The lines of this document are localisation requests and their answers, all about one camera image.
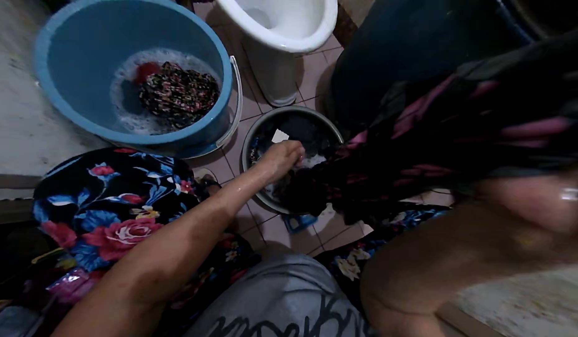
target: wrist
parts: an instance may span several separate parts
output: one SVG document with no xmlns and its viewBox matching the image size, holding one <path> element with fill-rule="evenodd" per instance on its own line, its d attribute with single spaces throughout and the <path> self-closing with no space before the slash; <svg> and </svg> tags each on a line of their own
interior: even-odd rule
<svg viewBox="0 0 578 337">
<path fill-rule="evenodd" d="M 266 185 L 274 182 L 274 170 L 268 167 L 266 163 L 260 162 L 252 166 L 248 172 L 252 173 L 262 189 Z"/>
</svg>

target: pink rose print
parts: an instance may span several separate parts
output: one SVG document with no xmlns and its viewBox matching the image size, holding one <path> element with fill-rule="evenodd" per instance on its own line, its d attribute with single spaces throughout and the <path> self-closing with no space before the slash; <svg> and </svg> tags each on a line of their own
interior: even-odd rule
<svg viewBox="0 0 578 337">
<path fill-rule="evenodd" d="M 182 193 L 192 193 L 193 187 L 191 187 L 191 183 L 185 180 L 180 180 L 180 191 Z"/>
<path fill-rule="evenodd" d="M 140 204 L 143 202 L 142 197 L 140 197 L 139 195 L 136 195 L 136 194 L 131 194 L 131 193 L 122 195 L 121 199 L 126 201 L 126 202 L 132 203 L 132 204 Z"/>
<path fill-rule="evenodd" d="M 45 221 L 41 228 L 62 248 L 72 248 L 77 241 L 77 234 L 64 222 Z"/>
<path fill-rule="evenodd" d="M 91 169 L 91 173 L 95 174 L 96 176 L 107 176 L 108 174 L 114 173 L 114 169 L 108 165 L 97 166 Z"/>
<path fill-rule="evenodd" d="M 83 234 L 88 244 L 98 246 L 98 253 L 106 261 L 120 260 L 137 243 L 147 239 L 164 225 L 154 218 L 130 219 L 114 222 L 110 227 L 97 226 Z"/>
<path fill-rule="evenodd" d="M 122 148 L 122 149 L 116 149 L 116 150 L 114 150 L 114 152 L 119 152 L 121 154 L 134 154 L 135 152 L 137 152 L 137 150 L 129 149 L 129 148 Z"/>
</svg>

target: hand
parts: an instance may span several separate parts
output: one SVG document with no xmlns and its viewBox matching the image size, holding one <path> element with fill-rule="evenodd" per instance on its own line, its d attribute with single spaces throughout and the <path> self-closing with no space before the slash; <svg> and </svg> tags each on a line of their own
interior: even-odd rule
<svg viewBox="0 0 578 337">
<path fill-rule="evenodd" d="M 303 159 L 306 150 L 296 140 L 285 140 L 274 144 L 264 153 L 262 159 L 254 166 L 267 177 L 268 183 L 283 178 L 289 170 Z"/>
</svg>

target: dark clothes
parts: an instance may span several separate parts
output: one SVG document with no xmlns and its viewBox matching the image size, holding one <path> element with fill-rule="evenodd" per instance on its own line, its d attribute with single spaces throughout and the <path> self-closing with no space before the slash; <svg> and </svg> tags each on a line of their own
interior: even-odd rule
<svg viewBox="0 0 578 337">
<path fill-rule="evenodd" d="M 381 110 L 327 162 L 297 172 L 286 202 L 313 215 L 332 203 L 347 222 L 374 225 L 398 200 L 434 187 L 577 164 L 578 32 L 397 83 Z"/>
</svg>

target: tiled floor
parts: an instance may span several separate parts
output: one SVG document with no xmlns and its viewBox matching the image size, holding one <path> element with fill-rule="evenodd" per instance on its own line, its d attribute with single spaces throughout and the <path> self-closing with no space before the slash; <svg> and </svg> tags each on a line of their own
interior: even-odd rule
<svg viewBox="0 0 578 337">
<path fill-rule="evenodd" d="M 194 7 L 195 14 L 214 29 L 229 55 L 235 55 L 240 66 L 243 115 L 233 140 L 223 149 L 188 161 L 194 169 L 201 167 L 210 169 L 224 186 L 241 172 L 241 149 L 249 128 L 262 114 L 273 110 L 273 107 L 266 102 L 255 81 L 241 45 L 243 33 L 240 29 L 226 17 L 215 2 L 195 3 Z M 343 48 L 337 39 L 331 36 L 318 50 L 307 55 L 296 55 L 298 73 L 295 85 L 299 89 L 296 105 L 321 111 L 322 94 L 328 86 L 334 63 L 342 51 Z M 234 90 L 230 103 L 233 109 L 235 109 L 236 102 L 237 91 Z M 412 198 L 411 201 L 434 204 L 451 204 L 452 202 L 451 195 L 441 190 L 420 195 Z M 329 206 L 314 226 L 298 234 L 289 235 L 281 217 L 255 200 L 250 200 L 237 214 L 234 228 L 252 244 L 254 249 L 263 248 L 267 242 L 277 242 L 310 256 L 351 243 L 372 231 L 363 223 L 346 226 L 343 218 Z"/>
</svg>

